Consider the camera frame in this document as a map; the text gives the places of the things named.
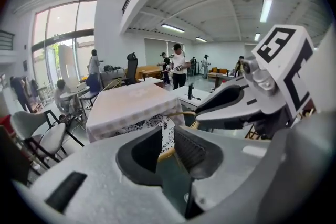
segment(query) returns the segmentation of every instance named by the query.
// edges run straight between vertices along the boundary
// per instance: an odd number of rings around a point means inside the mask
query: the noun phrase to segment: black cap
[[[180,49],[181,48],[181,45],[180,44],[175,44],[172,48],[172,50],[177,50],[177,49]]]

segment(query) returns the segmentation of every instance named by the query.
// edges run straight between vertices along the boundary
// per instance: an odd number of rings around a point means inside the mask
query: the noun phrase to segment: fluorescent light
[[[200,38],[200,37],[196,37],[196,40],[201,41],[201,42],[207,42],[205,39]]]
[[[180,33],[184,33],[184,30],[179,29],[179,28],[174,27],[174,26],[171,26],[171,25],[168,25],[168,24],[163,24],[161,26],[164,27],[164,28],[168,28],[170,30],[174,30],[174,31],[177,31],[177,32],[180,32]]]
[[[256,33],[256,36],[254,37],[254,41],[259,41],[260,33]]]
[[[262,4],[262,11],[261,11],[261,17],[260,22],[265,23],[267,21],[267,17],[269,14],[269,11],[271,10],[273,0],[264,0]]]

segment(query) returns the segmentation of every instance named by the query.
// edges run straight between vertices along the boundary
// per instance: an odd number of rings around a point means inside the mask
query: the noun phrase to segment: checkered tablecloth
[[[127,126],[155,115],[182,112],[179,99],[172,93],[148,83],[137,83],[101,92],[86,124],[92,143],[116,135]],[[185,125],[183,115],[170,117],[175,125]]]

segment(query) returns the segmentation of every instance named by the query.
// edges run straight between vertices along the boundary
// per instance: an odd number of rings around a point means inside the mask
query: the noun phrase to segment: black and white patterned fabric
[[[137,124],[125,127],[116,131],[115,135],[121,135],[144,128],[158,127],[162,128],[162,152],[174,147],[174,127],[175,123],[167,116],[156,115],[148,120],[140,121]]]

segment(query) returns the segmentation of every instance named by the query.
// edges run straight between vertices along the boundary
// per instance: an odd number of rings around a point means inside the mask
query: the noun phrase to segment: chair seat
[[[50,128],[41,139],[41,136],[33,136],[33,138],[39,142],[40,146],[43,147],[51,155],[54,155],[62,146],[64,135],[65,135],[65,124],[60,123],[52,128]],[[40,149],[37,150],[37,155],[44,158],[47,155]]]
[[[79,99],[80,100],[90,100],[90,99],[98,96],[98,94],[99,94],[99,92],[88,92],[88,93],[84,94],[83,96],[81,96]]]

